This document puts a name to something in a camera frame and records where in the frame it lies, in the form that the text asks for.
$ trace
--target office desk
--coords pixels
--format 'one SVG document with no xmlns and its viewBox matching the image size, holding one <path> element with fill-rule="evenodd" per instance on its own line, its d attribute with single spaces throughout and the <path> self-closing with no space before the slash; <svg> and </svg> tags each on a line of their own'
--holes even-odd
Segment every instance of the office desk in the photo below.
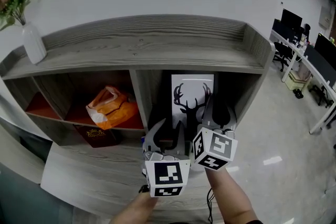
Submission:
<svg viewBox="0 0 336 224">
<path fill-rule="evenodd" d="M 302 62 L 304 63 L 304 65 L 310 70 L 312 75 L 319 81 L 319 83 L 321 83 L 326 88 L 328 95 L 334 101 L 334 104 L 327 110 L 326 114 L 309 130 L 309 133 L 312 134 L 318 128 L 325 127 L 326 124 L 329 122 L 329 121 L 327 122 L 324 122 L 324 121 L 329 117 L 329 115 L 332 113 L 332 111 L 336 107 L 336 93 L 329 85 L 329 82 L 325 81 L 325 79 L 320 74 L 320 72 L 312 65 L 312 63 L 307 58 L 304 57 L 301 49 L 298 49 L 294 44 L 285 40 L 283 36 L 275 32 L 274 30 L 271 31 L 271 36 L 275 37 L 276 39 L 278 39 L 279 41 L 281 41 L 282 43 L 284 43 L 285 45 L 287 45 L 294 51 L 292 60 L 290 61 L 290 64 L 288 65 L 288 68 L 282 78 L 282 82 L 285 82 L 285 80 L 287 79 L 288 74 L 295 63 L 296 57 L 299 56 L 302 59 Z"/>
</svg>

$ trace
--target dark box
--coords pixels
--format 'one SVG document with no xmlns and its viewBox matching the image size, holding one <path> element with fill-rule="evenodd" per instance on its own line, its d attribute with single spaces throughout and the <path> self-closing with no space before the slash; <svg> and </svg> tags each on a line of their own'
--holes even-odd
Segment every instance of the dark box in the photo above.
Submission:
<svg viewBox="0 0 336 224">
<path fill-rule="evenodd" d="M 120 139 L 112 133 L 112 130 L 82 125 L 73 126 L 92 147 L 116 146 L 120 143 Z"/>
</svg>

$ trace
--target black cable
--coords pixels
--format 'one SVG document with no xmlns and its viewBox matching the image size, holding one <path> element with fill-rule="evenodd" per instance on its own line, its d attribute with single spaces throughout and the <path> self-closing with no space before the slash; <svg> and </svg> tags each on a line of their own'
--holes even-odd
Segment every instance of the black cable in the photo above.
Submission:
<svg viewBox="0 0 336 224">
<path fill-rule="evenodd" d="M 212 218 L 212 200 L 215 198 L 214 193 L 211 194 L 211 196 L 209 197 L 210 193 L 212 191 L 212 188 L 209 190 L 207 196 L 206 196 L 206 202 L 208 204 L 208 208 L 209 208 L 209 217 L 208 220 L 210 222 L 210 224 L 212 224 L 213 222 L 213 218 Z"/>
</svg>

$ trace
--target light gray floor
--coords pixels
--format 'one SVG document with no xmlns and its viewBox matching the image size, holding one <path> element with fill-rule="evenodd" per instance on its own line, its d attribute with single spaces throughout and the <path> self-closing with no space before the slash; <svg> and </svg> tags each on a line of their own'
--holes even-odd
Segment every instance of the light gray floor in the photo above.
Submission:
<svg viewBox="0 0 336 224">
<path fill-rule="evenodd" d="M 325 107 L 317 106 L 308 91 L 297 99 L 281 82 L 279 69 L 271 65 L 237 128 L 238 149 L 228 170 L 265 224 L 329 224 L 336 215 L 336 187 L 331 188 L 336 183 L 336 124 L 310 135 L 309 128 L 326 112 Z M 89 220 L 79 209 L 73 220 L 107 222 L 92 216 Z"/>
</svg>

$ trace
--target black chair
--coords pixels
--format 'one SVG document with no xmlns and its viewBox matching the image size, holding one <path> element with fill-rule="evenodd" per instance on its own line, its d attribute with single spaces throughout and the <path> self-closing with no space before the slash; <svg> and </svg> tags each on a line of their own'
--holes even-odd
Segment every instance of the black chair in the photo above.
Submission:
<svg viewBox="0 0 336 224">
<path fill-rule="evenodd" d="M 273 57 L 273 61 L 281 62 L 282 67 L 280 71 L 283 72 L 284 65 L 288 66 L 287 60 L 290 61 L 293 57 L 292 49 L 279 42 L 274 42 L 274 45 L 275 48 L 277 49 L 277 52 Z"/>
<path fill-rule="evenodd" d="M 329 106 L 331 106 L 333 104 L 332 100 L 328 99 L 328 92 L 327 89 L 322 86 L 321 89 L 319 87 L 317 87 L 316 85 L 313 85 L 313 87 L 311 89 L 309 89 L 309 92 L 314 91 L 318 97 L 320 98 L 318 105 L 321 105 L 321 102 L 324 101 L 325 102 L 325 107 L 328 108 Z"/>
</svg>

